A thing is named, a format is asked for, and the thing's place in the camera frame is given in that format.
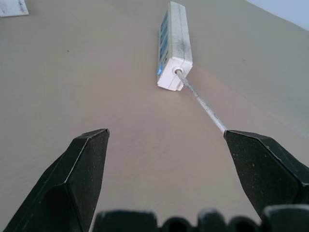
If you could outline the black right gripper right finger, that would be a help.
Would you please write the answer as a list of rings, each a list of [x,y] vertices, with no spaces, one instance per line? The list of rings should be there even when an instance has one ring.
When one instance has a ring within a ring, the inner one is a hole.
[[[238,130],[226,130],[224,139],[258,216],[271,205],[308,204],[309,169],[277,141]]]

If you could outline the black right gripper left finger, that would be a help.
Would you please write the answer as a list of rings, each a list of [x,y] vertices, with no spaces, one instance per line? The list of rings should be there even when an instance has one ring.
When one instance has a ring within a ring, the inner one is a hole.
[[[41,175],[6,232],[87,232],[101,192],[110,132],[74,138]]]

